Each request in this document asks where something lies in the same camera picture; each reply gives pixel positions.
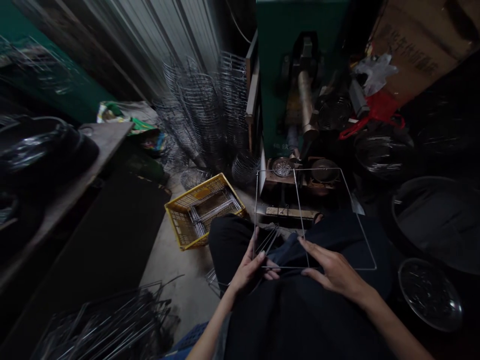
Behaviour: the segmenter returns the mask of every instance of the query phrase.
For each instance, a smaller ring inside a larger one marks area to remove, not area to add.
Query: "hand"
[[[255,271],[262,265],[265,260],[265,251],[260,252],[252,260],[252,250],[254,248],[255,239],[259,235],[259,228],[256,227],[253,235],[251,236],[250,243],[248,244],[248,249],[246,250],[243,259],[241,260],[240,266],[238,267],[233,279],[228,286],[228,289],[238,293],[248,282],[254,277]]]
[[[316,280],[325,289],[342,294],[359,305],[365,303],[375,293],[342,254],[313,244],[302,236],[298,237],[298,241],[325,271],[324,275],[313,268],[307,268],[301,272],[302,275]]]

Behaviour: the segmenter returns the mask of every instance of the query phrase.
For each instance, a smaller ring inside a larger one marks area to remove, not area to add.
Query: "finger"
[[[272,271],[272,270],[269,270],[269,271],[267,272],[267,274],[270,275],[273,280],[278,280],[278,279],[280,279],[280,275],[278,275],[276,272],[274,272],[274,271]]]
[[[305,249],[305,251],[312,255],[315,260],[319,262],[320,265],[324,266],[324,264],[329,261],[329,256],[323,251],[319,250],[319,248],[323,249],[322,247],[315,245],[308,240],[305,240],[303,236],[299,236],[298,241]]]
[[[329,289],[331,287],[331,283],[328,277],[323,275],[321,272],[312,269],[312,268],[306,268],[301,271],[301,274],[303,276],[308,276],[309,278],[312,278],[316,282],[320,283],[324,288]]]
[[[265,260],[265,251],[260,252],[247,266],[248,272],[253,274]]]
[[[266,259],[266,265],[270,266],[271,270],[274,271],[274,272],[279,273],[281,271],[279,266],[276,263],[274,263],[272,260],[270,260],[269,258]]]
[[[255,231],[251,235],[250,242],[248,243],[248,248],[245,254],[248,255],[250,259],[252,258],[252,249],[254,248],[254,244],[259,238],[259,232],[260,232],[260,228],[257,226],[255,228]]]

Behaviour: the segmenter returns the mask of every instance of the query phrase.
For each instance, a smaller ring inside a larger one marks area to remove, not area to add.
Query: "plastic crate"
[[[202,222],[206,232],[205,235],[198,237],[195,225],[189,215],[190,208],[195,206],[199,216],[203,216],[217,209],[220,205],[228,202],[228,198],[222,192],[224,188],[227,188],[233,194],[240,205],[240,209],[237,209],[233,203],[222,208],[215,213],[214,216]],[[245,205],[223,173],[202,182],[200,185],[195,186],[186,193],[166,203],[165,209],[173,226],[176,241],[181,251],[196,249],[207,245],[210,224],[213,219],[227,214],[235,214],[241,218],[247,215]]]

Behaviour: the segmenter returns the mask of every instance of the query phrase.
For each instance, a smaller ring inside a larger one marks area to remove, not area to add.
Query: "wooden board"
[[[255,67],[253,61],[257,58],[257,39],[259,37],[259,31],[255,31],[255,35],[253,35],[253,39],[251,40],[250,47],[248,48],[248,52],[246,53],[245,57],[245,65],[246,65],[246,92],[250,91],[250,83],[252,81],[252,71]]]
[[[15,273],[19,271],[39,244],[51,233],[94,181],[133,125],[131,122],[89,123],[80,127],[84,134],[91,134],[90,139],[98,145],[98,157],[87,171],[57,191],[57,197],[45,209],[43,223],[36,234],[0,273],[0,293],[3,292]]]
[[[300,213],[303,219],[313,219],[318,211],[269,206],[266,208],[265,212],[266,215],[287,216],[293,218],[300,218]]]
[[[250,91],[248,92],[248,99],[246,102],[245,121],[248,124],[248,148],[250,153],[253,154],[254,146],[254,124],[257,118],[257,99],[259,97],[259,85],[260,85],[260,60],[257,56],[255,69],[251,77]]]

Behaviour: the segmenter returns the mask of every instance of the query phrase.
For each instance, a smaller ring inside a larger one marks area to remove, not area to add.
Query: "concrete floor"
[[[172,192],[172,199],[185,192],[178,175],[170,178],[167,187]],[[248,213],[253,214],[255,211],[255,194],[252,196],[237,188],[235,188],[235,191],[237,191]],[[174,331],[175,343],[196,324],[208,321],[220,301],[204,278],[212,268],[212,257],[208,246],[187,251],[179,250],[172,225],[168,216],[165,215],[140,285],[159,280],[166,283],[178,275],[184,274],[184,276],[168,284],[163,289],[161,296],[162,300],[171,299],[171,313],[180,318],[180,323]]]

